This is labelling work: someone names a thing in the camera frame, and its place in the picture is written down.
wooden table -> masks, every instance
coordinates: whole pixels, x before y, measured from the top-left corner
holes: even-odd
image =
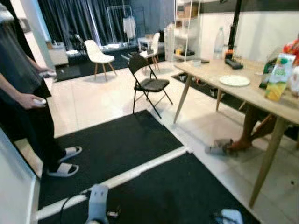
[[[175,63],[175,66],[186,72],[188,77],[174,118],[174,123],[177,121],[193,76],[218,88],[216,111],[218,111],[219,108],[221,93],[227,92],[251,105],[277,116],[271,140],[264,155],[249,202],[249,206],[252,208],[271,167],[281,138],[284,135],[286,125],[289,122],[299,124],[299,100],[293,97],[289,91],[286,91],[278,102],[266,99],[264,97],[265,91],[258,87],[261,82],[261,75],[255,74],[256,72],[261,73],[263,71],[264,64],[249,60],[242,60],[242,63],[244,64],[244,68],[241,70],[231,69],[224,63],[224,60],[212,60],[210,63],[201,64],[198,68],[194,67],[192,61]],[[227,86],[219,81],[219,78],[223,75],[242,75],[249,78],[251,82],[250,85],[244,87]]]

food package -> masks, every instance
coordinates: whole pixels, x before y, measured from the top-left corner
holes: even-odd
[[[299,97],[299,66],[293,69],[293,73],[288,81],[288,87],[293,96]]]
[[[266,98],[279,101],[281,95],[285,91],[286,83],[292,74],[292,64],[295,60],[295,55],[279,54],[275,67],[269,78]]]

table leg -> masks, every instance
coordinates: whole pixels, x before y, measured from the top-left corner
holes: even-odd
[[[251,207],[251,208],[253,207],[253,205],[256,201],[256,198],[263,186],[263,182],[266,179],[266,176],[270,170],[275,153],[280,144],[281,138],[284,135],[286,125],[287,125],[287,122],[285,119],[280,118],[280,117],[277,118],[274,130],[273,130],[273,133],[271,136],[271,140],[268,144],[267,151],[265,152],[265,155],[263,156],[262,166],[260,168],[258,177],[256,179],[256,183],[253,188],[253,192],[252,192],[251,199],[249,202],[249,207]]]
[[[184,100],[186,98],[186,95],[187,95],[187,92],[188,92],[188,89],[189,89],[189,86],[190,86],[190,83],[191,83],[191,79],[192,79],[192,75],[187,74],[187,80],[186,80],[186,83],[185,83],[185,88],[184,88],[184,91],[182,93],[181,99],[179,101],[178,109],[177,109],[177,112],[176,112],[176,116],[174,117],[173,123],[176,123],[176,121],[178,119],[178,114],[182,109]]]
[[[220,100],[221,100],[221,94],[222,94],[222,91],[220,89],[218,89],[218,91],[217,91],[216,111],[218,111],[218,108],[219,108],[219,103],[220,103]]]

white tile floor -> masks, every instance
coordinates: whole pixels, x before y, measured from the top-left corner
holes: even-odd
[[[268,139],[256,140],[250,150],[240,153],[237,158],[205,154],[205,146],[216,138],[238,138],[244,115],[224,104],[220,105],[219,112],[215,112],[214,99],[190,88],[174,125],[173,118],[184,85],[171,78],[180,72],[171,63],[162,62],[159,66],[161,73],[157,72],[158,77],[170,80],[166,91],[174,105],[164,98],[157,106],[162,115],[162,119],[158,120],[247,207]],[[52,85],[52,97],[48,101],[55,123],[55,137],[131,114],[134,79],[128,69],[118,70],[117,73],[116,77],[109,72],[108,82],[103,74],[98,74],[96,80],[89,76]],[[141,78],[146,75],[139,71]],[[150,94],[153,101],[161,96],[160,93]],[[136,111],[144,109],[157,117],[149,103],[142,98],[136,103]],[[24,143],[19,142],[19,145],[23,145],[25,156],[34,161]],[[299,222],[298,156],[295,142],[284,137],[252,210],[265,223]]]

plastic bottle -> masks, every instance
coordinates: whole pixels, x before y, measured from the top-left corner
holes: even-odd
[[[223,27],[220,27],[215,40],[214,56],[213,56],[214,59],[222,58],[223,44],[224,44]]]

